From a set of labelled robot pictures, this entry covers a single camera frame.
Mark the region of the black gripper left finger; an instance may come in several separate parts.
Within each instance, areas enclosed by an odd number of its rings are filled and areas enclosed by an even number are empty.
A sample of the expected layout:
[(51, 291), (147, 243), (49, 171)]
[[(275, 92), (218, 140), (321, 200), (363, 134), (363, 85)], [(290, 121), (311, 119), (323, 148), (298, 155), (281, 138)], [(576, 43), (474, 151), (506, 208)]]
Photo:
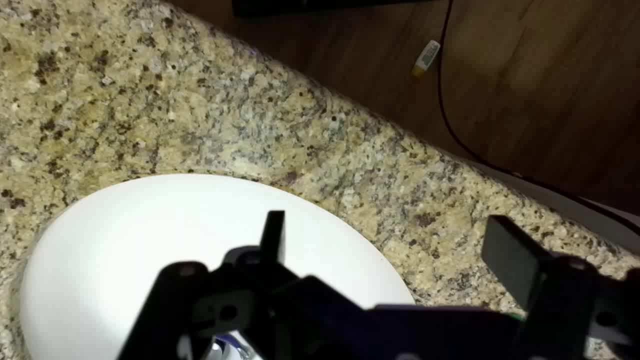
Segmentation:
[(118, 360), (204, 360), (231, 333), (263, 360), (365, 360), (365, 312), (283, 264), (284, 223), (286, 215), (273, 210), (260, 244), (229, 250), (217, 271), (203, 263), (165, 266)]

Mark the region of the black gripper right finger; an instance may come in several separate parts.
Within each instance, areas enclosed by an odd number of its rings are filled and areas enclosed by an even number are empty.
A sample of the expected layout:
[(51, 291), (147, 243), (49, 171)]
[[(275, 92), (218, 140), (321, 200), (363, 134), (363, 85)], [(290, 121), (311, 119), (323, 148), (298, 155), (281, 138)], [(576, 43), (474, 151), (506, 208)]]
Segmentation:
[(550, 252), (506, 216), (491, 216), (483, 260), (527, 312), (521, 360), (586, 360), (603, 341), (621, 360), (640, 360), (640, 271), (603, 274), (584, 259)]

